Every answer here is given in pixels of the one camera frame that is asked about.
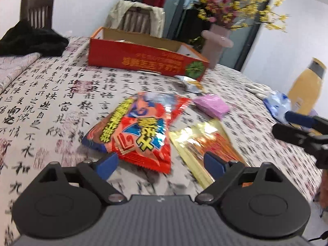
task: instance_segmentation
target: gray ribbed surface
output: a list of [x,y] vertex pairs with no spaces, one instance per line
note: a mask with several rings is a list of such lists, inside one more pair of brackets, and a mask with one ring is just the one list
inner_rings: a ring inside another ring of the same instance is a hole
[[210,206],[189,196],[132,196],[109,206],[102,218],[79,235],[61,240],[20,237],[14,246],[305,246],[304,239],[259,241],[227,227]]

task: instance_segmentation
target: black jacket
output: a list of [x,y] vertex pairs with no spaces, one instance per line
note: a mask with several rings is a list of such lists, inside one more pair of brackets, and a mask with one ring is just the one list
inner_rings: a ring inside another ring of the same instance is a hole
[[43,56],[61,56],[68,39],[52,29],[36,29],[27,20],[19,21],[0,40],[0,56],[41,53]]

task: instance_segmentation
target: red and blue snack package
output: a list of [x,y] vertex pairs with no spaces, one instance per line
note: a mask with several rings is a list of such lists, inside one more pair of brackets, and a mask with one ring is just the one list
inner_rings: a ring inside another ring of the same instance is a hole
[[189,98],[140,92],[126,98],[95,125],[82,144],[162,173],[171,170],[169,125],[188,106]]

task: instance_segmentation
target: green leaf image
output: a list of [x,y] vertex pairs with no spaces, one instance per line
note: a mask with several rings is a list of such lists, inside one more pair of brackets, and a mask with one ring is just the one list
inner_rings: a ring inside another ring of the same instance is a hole
[[202,62],[195,61],[186,66],[186,76],[197,79],[204,71],[205,67]]

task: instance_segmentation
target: pink vase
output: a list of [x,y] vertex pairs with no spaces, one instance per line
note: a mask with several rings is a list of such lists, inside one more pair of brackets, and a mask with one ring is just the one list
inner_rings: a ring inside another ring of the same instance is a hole
[[209,62],[209,68],[215,68],[223,52],[223,48],[231,48],[233,41],[229,39],[230,30],[213,24],[210,30],[203,30],[202,37],[206,39],[202,55]]

